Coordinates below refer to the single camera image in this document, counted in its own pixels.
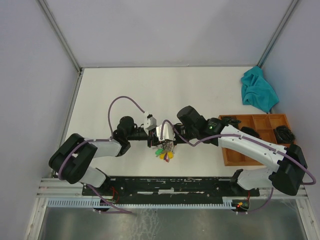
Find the metal keyring with coloured keys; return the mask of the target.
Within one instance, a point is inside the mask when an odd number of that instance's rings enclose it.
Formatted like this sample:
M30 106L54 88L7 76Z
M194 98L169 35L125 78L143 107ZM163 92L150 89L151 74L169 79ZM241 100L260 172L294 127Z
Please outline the metal keyring with coloured keys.
M173 141L161 143L156 147L155 156L166 163L169 163L174 158L175 145Z

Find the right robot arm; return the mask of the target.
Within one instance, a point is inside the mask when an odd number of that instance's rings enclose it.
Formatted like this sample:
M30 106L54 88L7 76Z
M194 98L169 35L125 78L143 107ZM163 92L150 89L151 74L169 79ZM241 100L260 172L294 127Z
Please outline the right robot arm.
M264 167L254 170L238 169L229 183L231 193L242 195L255 188L275 188L283 194L295 196L307 171L302 149L296 144L285 147L244 133L219 118L205 119L188 105L177 113L181 124L174 127L178 141L213 144L249 157Z

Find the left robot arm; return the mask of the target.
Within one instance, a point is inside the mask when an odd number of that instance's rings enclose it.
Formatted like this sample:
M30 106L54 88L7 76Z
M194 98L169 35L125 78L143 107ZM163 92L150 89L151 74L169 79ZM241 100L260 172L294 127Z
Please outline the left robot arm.
M48 165L58 173L59 179L90 185L99 195L106 195L111 183L106 174L90 166L92 160L121 157L131 147L130 141L147 141L151 147L156 127L157 120L147 114L141 126L130 116L122 117L111 139L86 139L73 133L49 159Z

